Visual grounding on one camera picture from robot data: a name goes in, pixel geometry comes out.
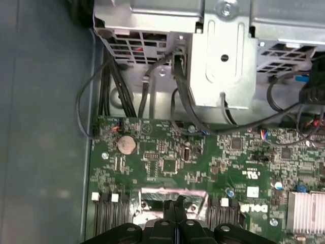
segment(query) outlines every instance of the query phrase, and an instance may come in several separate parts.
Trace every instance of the metal heatsink fins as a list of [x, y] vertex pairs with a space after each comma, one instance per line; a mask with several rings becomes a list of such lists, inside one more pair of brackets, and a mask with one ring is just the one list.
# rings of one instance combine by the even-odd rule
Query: metal heatsink fins
[[290, 192], [287, 230], [292, 233], [325, 234], [325, 194]]

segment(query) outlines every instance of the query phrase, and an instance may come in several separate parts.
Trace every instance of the motherboard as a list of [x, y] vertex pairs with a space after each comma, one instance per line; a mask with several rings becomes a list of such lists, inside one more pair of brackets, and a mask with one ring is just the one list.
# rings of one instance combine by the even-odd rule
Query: motherboard
[[[270, 146], [258, 129], [184, 136], [168, 120], [100, 117], [96, 130], [106, 136], [92, 142], [87, 238], [125, 222], [144, 227], [163, 217], [164, 200], [182, 195], [187, 217], [211, 230], [231, 223], [276, 243], [325, 243], [322, 147]], [[281, 143], [299, 138], [292, 129], [267, 135]]]

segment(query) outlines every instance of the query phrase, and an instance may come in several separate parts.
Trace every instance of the capacitor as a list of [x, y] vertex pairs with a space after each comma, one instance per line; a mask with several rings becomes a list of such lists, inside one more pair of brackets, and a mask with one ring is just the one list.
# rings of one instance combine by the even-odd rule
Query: capacitor
[[225, 192], [227, 193], [227, 195], [228, 195], [230, 198], [233, 198], [234, 195], [235, 195], [235, 192], [234, 192], [232, 189], [230, 189], [230, 188], [227, 188], [227, 189], [225, 190]]
[[197, 128], [193, 125], [190, 125], [187, 127], [188, 132], [195, 133], [197, 131]]
[[307, 192], [307, 188], [302, 185], [297, 185], [297, 192]]
[[274, 188], [277, 189], [277, 190], [282, 190], [283, 189], [282, 182], [280, 182], [280, 181], [275, 182], [274, 183]]

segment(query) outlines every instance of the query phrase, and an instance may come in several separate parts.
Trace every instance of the mounting hole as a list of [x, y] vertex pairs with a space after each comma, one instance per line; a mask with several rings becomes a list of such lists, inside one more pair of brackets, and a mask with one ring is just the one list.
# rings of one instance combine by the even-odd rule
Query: mounting hole
[[221, 230], [224, 232], [229, 232], [230, 228], [228, 226], [224, 225], [224, 226], [221, 226]]
[[223, 61], [223, 62], [227, 62], [228, 59], [229, 59], [229, 56], [227, 54], [224, 54], [221, 56], [221, 61]]

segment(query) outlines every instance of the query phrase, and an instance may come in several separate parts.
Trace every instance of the green circuit board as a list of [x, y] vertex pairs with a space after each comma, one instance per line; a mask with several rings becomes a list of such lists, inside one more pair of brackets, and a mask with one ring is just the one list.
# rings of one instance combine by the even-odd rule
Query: green circuit board
[[[187, 129], [191, 124], [179, 126]], [[211, 218], [213, 201], [239, 202], [238, 222], [253, 233], [283, 244], [325, 243], [321, 233], [291, 234], [286, 222], [289, 192], [297, 186], [319, 192], [325, 188], [323, 148], [309, 143], [273, 147], [261, 140], [258, 130], [183, 136], [167, 120], [100, 117], [99, 130], [107, 137], [92, 142], [87, 238], [118, 225], [121, 219], [133, 221], [142, 203], [135, 200], [139, 191], [141, 198], [151, 202], [150, 209], [184, 191], [200, 206], [198, 219], [211, 222], [207, 218]], [[284, 143], [297, 140], [298, 135], [292, 129], [269, 129], [268, 139]], [[119, 194], [118, 201], [124, 203], [100, 206], [94, 193], [107, 202], [113, 201], [108, 194]], [[119, 221], [106, 217], [120, 211]]]

